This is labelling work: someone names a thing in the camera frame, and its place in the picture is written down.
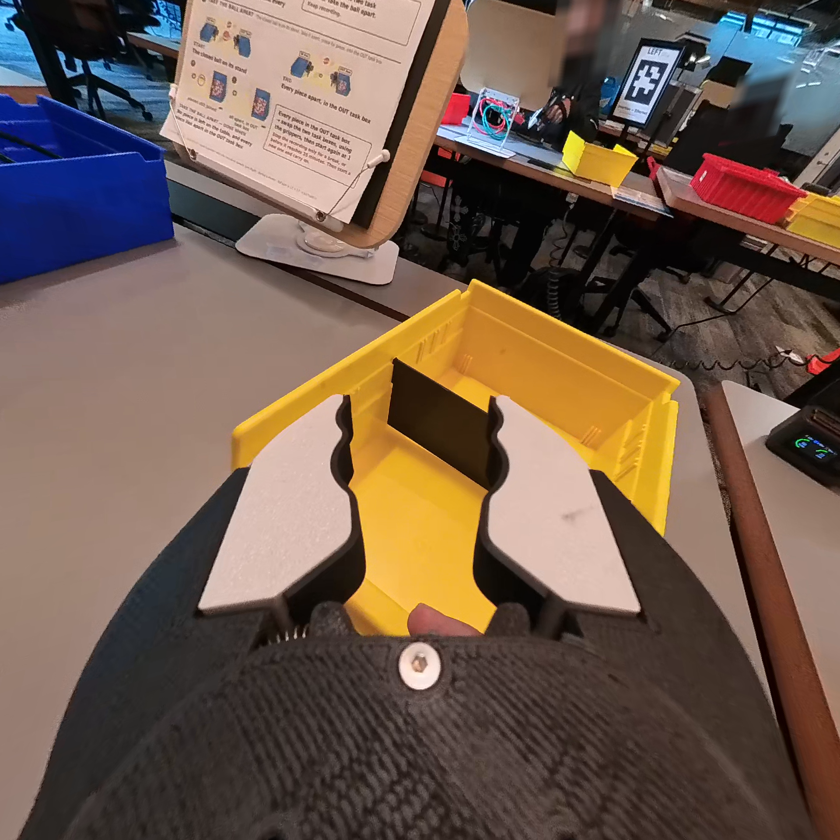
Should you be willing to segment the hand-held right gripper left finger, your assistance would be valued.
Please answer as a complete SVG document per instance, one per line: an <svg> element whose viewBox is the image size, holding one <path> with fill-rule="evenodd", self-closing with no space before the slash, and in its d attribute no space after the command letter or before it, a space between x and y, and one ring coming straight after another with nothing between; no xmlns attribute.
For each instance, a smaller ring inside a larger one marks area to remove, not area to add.
<svg viewBox="0 0 840 840"><path fill-rule="evenodd" d="M351 399L331 395L254 458L198 602L205 616L263 611L307 624L365 577Z"/></svg>

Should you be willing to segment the yellow plastic bin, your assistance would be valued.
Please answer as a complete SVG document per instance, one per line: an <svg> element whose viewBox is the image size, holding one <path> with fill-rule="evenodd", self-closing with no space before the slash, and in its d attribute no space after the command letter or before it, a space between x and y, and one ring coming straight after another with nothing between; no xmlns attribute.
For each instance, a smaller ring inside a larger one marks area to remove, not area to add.
<svg viewBox="0 0 840 840"><path fill-rule="evenodd" d="M246 467L323 398L350 397L366 576L348 609L364 634L404 634L420 602L480 629L493 612L472 577L485 490L387 423L394 360L482 411L511 397L665 536L678 379L474 280L233 431L232 467Z"/></svg>

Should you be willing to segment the blue plastic bin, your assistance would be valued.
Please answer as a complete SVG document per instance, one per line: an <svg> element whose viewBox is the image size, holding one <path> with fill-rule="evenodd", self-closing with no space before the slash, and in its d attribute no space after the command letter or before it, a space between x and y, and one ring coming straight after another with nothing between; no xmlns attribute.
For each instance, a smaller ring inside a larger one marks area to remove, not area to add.
<svg viewBox="0 0 840 840"><path fill-rule="evenodd" d="M1 130L3 284L174 237L160 146L43 97Z"/></svg>

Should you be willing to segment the grey desk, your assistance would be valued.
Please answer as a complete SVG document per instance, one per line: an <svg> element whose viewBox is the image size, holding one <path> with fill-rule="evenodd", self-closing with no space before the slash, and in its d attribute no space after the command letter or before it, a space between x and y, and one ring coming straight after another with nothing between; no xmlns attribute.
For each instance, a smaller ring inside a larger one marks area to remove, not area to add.
<svg viewBox="0 0 840 840"><path fill-rule="evenodd" d="M237 425L461 285L306 280L187 227L2 286L2 838L126 594L231 466Z"/></svg>

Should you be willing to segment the person's right hand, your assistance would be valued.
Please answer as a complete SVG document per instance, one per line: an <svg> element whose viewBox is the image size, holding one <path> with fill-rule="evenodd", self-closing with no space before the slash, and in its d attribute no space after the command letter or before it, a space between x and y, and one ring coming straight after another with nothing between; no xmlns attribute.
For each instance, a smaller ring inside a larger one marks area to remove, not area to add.
<svg viewBox="0 0 840 840"><path fill-rule="evenodd" d="M432 606L419 603L409 613L406 621L408 633L413 636L476 637L481 631L456 618L447 616Z"/></svg>

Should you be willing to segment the black bin divider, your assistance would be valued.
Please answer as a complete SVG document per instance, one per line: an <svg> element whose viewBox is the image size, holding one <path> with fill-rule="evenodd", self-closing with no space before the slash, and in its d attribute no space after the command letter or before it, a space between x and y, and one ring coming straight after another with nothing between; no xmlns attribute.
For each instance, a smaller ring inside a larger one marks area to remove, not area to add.
<svg viewBox="0 0 840 840"><path fill-rule="evenodd" d="M387 423L480 487L491 487L493 413L398 359Z"/></svg>

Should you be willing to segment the grey table brown edge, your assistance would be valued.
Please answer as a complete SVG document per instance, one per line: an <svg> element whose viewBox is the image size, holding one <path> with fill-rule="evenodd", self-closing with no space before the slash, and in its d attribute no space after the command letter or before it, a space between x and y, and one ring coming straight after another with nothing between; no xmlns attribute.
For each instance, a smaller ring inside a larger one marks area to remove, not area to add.
<svg viewBox="0 0 840 840"><path fill-rule="evenodd" d="M820 838L838 838L838 490L765 444L795 407L725 381L704 397L771 697Z"/></svg>

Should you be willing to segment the black device with display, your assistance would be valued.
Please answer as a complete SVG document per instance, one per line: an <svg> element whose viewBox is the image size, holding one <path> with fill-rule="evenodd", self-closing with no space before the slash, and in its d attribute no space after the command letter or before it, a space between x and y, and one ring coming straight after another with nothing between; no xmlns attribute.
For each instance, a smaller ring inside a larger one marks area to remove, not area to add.
<svg viewBox="0 0 840 840"><path fill-rule="evenodd" d="M794 414L771 429L765 447L820 485L839 488L839 380L805 384L785 400Z"/></svg>

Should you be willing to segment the white stand base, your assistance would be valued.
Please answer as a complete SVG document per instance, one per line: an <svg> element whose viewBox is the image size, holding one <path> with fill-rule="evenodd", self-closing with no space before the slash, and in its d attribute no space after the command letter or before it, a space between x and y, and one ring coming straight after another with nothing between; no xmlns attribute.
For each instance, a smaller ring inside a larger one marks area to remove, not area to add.
<svg viewBox="0 0 840 840"><path fill-rule="evenodd" d="M399 256L398 245L392 241L373 248L351 246L285 214L262 217L235 248L250 258L373 287L392 282Z"/></svg>

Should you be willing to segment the wooden table with bins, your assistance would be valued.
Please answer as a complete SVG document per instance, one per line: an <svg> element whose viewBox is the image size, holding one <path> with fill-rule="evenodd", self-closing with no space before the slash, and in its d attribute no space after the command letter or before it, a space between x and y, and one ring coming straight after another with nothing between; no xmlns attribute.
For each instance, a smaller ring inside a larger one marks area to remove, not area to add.
<svg viewBox="0 0 840 840"><path fill-rule="evenodd" d="M761 239L764 242L792 250L802 256L810 256L824 263L839 266L839 248L814 239L792 233L780 225L760 222L757 219L711 205L701 200L690 186L686 174L673 171L666 166L658 168L655 182L663 200L673 212L680 212L725 228Z"/></svg>

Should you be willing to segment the long wooden table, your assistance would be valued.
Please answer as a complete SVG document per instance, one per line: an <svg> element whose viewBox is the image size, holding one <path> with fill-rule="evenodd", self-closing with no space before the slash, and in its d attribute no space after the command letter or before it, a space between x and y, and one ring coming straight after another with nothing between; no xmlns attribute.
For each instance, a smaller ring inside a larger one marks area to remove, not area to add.
<svg viewBox="0 0 840 840"><path fill-rule="evenodd" d="M667 203L657 194L655 184L641 175L628 174L618 187L593 182L573 175L563 166L562 157L557 152L544 150L541 159L533 159L529 152L536 151L536 148L514 140L510 144L513 155L499 156L467 142L463 127L438 127L435 143L495 170L520 175L625 214L649 221L673 216Z"/></svg>

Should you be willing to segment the red ribbed bin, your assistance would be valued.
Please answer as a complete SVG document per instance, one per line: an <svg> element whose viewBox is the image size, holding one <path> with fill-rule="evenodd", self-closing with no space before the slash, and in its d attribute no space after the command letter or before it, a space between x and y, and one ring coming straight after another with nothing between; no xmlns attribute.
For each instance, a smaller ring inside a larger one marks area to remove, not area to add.
<svg viewBox="0 0 840 840"><path fill-rule="evenodd" d="M778 224L807 191L772 170L760 170L705 153L690 180L702 201L765 224Z"/></svg>

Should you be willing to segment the printed instruction sheet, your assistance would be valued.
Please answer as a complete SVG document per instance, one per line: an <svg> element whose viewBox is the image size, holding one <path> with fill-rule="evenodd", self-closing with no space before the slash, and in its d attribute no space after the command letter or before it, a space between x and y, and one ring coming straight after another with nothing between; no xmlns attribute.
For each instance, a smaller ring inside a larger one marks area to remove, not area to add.
<svg viewBox="0 0 840 840"><path fill-rule="evenodd" d="M447 6L189 2L161 136L267 201L367 228Z"/></svg>

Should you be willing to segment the black tablet with marker tag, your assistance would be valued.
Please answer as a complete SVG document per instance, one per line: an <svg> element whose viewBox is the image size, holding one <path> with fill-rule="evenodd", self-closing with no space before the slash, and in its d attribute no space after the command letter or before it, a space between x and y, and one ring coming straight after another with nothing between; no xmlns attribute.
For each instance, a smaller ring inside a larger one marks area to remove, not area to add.
<svg viewBox="0 0 840 840"><path fill-rule="evenodd" d="M646 128L686 51L681 41L641 38L612 102L608 118L624 127Z"/></svg>

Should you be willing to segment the black office chair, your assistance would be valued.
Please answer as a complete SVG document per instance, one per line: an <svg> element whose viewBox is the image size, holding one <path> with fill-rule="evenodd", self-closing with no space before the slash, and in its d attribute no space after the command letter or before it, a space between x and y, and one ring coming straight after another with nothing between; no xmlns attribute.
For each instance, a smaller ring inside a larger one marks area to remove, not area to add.
<svg viewBox="0 0 840 840"><path fill-rule="evenodd" d="M154 120L141 101L91 69L92 62L121 60L148 69L114 2L21 1L14 7L14 24L24 32L53 99L80 109L78 99L85 98L90 115L106 120L100 99L105 91L138 109L145 121Z"/></svg>

